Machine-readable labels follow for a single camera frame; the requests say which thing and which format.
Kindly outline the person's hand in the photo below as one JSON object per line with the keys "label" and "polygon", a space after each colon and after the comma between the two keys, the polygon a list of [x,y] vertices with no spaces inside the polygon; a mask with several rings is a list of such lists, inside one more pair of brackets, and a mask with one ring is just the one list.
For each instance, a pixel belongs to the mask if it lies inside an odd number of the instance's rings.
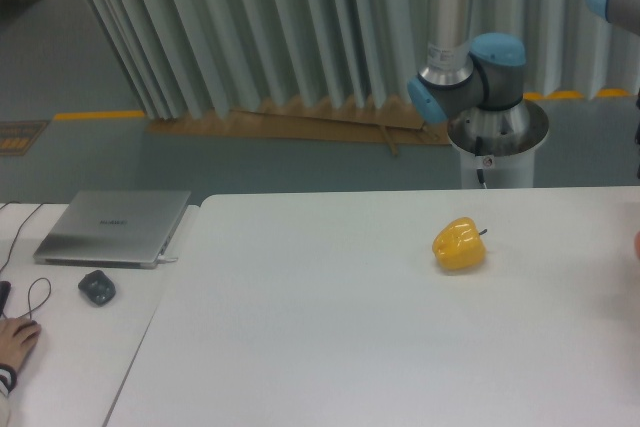
{"label": "person's hand", "polygon": [[26,318],[1,321],[1,364],[19,372],[38,343],[41,325]]}

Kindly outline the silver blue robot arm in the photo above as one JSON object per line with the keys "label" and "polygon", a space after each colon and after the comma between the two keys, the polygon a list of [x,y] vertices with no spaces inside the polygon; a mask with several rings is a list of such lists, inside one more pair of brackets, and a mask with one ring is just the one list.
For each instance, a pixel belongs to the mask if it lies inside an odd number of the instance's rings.
{"label": "silver blue robot arm", "polygon": [[[410,100],[430,124],[476,108],[484,115],[510,113],[523,103],[526,51],[517,37],[471,37],[473,0],[432,0],[425,64],[407,83]],[[637,34],[639,0],[585,0],[605,21]]]}

